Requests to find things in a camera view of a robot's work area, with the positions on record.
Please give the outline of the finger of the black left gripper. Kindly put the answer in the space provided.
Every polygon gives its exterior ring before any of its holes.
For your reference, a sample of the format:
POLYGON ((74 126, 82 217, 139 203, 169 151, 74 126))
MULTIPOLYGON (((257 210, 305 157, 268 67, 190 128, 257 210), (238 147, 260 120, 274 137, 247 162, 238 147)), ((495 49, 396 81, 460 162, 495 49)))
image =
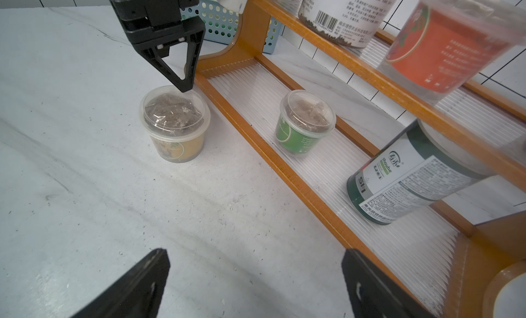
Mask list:
POLYGON ((205 23, 198 17, 183 20, 179 25, 154 31, 145 41, 133 44, 135 51, 159 71, 182 93, 193 89, 197 60, 204 41, 205 23), (187 44, 185 78, 180 78, 163 58, 169 56, 172 46, 187 44))

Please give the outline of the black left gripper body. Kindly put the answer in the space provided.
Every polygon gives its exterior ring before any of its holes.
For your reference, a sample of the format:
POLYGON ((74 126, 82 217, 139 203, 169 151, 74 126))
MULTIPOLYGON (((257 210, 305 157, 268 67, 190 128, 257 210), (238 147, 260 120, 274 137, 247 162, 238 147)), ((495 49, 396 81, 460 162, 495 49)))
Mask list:
POLYGON ((164 30, 182 23, 182 8, 199 0, 109 0, 126 32, 164 30))

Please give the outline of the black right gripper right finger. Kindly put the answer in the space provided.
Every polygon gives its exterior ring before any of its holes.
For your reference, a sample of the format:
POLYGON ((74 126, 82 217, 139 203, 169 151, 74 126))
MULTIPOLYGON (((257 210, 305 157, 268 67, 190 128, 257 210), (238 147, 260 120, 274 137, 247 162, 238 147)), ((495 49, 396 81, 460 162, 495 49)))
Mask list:
POLYGON ((358 249, 346 250, 342 272, 355 317, 433 316, 358 249))

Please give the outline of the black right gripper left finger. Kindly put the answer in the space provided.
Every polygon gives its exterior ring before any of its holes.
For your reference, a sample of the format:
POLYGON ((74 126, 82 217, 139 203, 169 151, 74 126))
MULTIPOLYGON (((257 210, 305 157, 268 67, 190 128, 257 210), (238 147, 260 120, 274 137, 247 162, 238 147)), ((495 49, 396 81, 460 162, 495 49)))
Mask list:
POLYGON ((165 249, 152 250, 74 317, 157 317, 170 267, 165 249))

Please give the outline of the yellow label seed jar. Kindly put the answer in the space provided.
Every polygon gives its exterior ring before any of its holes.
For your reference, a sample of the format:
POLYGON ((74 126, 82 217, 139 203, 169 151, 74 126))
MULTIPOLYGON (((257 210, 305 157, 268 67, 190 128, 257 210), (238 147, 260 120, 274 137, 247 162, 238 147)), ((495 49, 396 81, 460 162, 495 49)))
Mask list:
POLYGON ((187 163, 204 148, 211 116, 198 92, 182 93, 175 86, 161 86, 143 97, 139 119, 161 158, 187 163))

